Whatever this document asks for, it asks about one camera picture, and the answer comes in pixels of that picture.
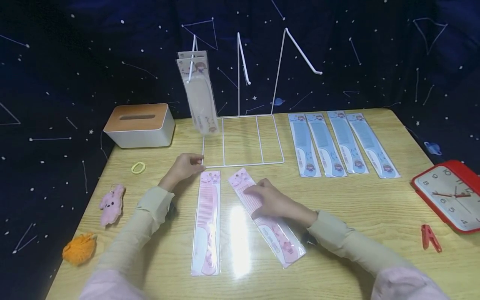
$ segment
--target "hand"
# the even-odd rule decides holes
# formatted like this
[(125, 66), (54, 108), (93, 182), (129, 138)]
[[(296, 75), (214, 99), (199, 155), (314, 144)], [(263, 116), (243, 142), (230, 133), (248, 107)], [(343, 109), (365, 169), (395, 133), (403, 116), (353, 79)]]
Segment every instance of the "hand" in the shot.
[(282, 194), (268, 179), (260, 180), (244, 191), (244, 194), (259, 196), (262, 207), (252, 214), (252, 219), (260, 216), (287, 217), (310, 227), (317, 219), (317, 213)]
[(180, 154), (158, 186), (171, 192), (180, 181), (205, 171), (205, 167), (201, 166), (203, 158), (200, 154)]

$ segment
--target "table surface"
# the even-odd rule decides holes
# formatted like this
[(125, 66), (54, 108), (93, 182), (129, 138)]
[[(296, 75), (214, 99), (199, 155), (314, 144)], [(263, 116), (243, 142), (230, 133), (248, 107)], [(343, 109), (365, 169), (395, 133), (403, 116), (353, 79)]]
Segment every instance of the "table surface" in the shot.
[[(478, 277), (480, 234), (460, 235), (443, 223), (417, 196), (409, 181), (432, 166), (394, 113), (387, 109), (361, 112), (401, 174), (399, 179), (380, 179), (366, 160), (370, 174), (345, 178), (301, 178), (287, 114), (275, 115), (285, 156), (284, 164), (251, 166), (247, 171), (258, 181), (268, 177), (283, 193), (312, 209), (326, 210), (368, 237), (403, 255), (429, 275), (453, 299), (480, 295)], [(265, 161), (281, 160), (271, 117), (259, 120)], [(225, 160), (231, 164), (261, 162), (255, 118), (225, 120)], [(98, 259), (128, 221), (143, 193), (157, 185), (180, 153), (201, 153), (202, 138), (191, 119), (176, 120), (170, 147), (120, 149), (115, 147), (78, 226), (76, 235), (98, 235), (95, 256), (74, 267), (63, 262), (48, 299), (76, 299)], [(205, 141), (205, 164), (222, 165), (222, 136)], [(138, 161), (146, 170), (133, 175)], [(369, 299), (373, 279), (356, 264), (338, 259), (325, 250), (306, 246), (307, 254), (287, 269), (279, 261), (250, 220), (228, 178), (239, 167), (221, 170), (221, 272), (218, 276), (190, 276), (192, 241), (199, 179), (182, 182), (174, 191), (178, 214), (163, 224), (145, 246), (142, 288), (151, 299)], [(123, 216), (107, 229), (100, 226), (98, 204), (113, 183), (122, 183)], [(429, 224), (443, 252), (422, 248), (420, 227)], [(293, 227), (297, 236), (300, 228)]]

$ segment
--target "yellow hair tie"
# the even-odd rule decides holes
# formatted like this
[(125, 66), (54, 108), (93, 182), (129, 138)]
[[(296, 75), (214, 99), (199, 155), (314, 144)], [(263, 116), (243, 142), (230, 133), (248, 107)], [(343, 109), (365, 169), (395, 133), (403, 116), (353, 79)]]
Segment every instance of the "yellow hair tie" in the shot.
[[(135, 168), (138, 166), (138, 165), (142, 165), (142, 168), (140, 169), (140, 171), (135, 171)], [(139, 161), (138, 163), (134, 164), (131, 168), (131, 171), (133, 174), (135, 175), (138, 175), (138, 174), (142, 174), (144, 171), (145, 171), (145, 163)]]

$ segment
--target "white tissue box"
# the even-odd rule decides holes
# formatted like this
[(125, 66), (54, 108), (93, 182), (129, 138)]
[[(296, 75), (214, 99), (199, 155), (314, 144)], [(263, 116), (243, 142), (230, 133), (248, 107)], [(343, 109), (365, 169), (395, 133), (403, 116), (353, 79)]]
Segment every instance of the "white tissue box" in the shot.
[(172, 142), (175, 121), (168, 104), (120, 105), (103, 132), (120, 148), (165, 147)]

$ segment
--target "sleeve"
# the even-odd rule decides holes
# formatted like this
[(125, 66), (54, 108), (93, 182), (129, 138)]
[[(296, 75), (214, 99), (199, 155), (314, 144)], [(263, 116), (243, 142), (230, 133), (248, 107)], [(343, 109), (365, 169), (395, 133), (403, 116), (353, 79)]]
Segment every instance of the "sleeve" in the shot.
[(145, 193), (130, 220), (101, 255), (96, 271), (88, 280), (80, 299), (117, 299), (115, 295), (131, 295), (127, 298), (143, 299), (141, 291), (126, 278), (143, 246), (165, 222), (174, 196), (158, 186)]
[(428, 276), (417, 269), (395, 267), (381, 271), (373, 285), (372, 300), (448, 300)]
[(392, 267), (415, 267), (394, 251), (369, 239), (345, 222), (325, 212), (317, 211), (318, 218), (308, 228), (317, 241), (330, 252), (358, 263), (372, 275)]

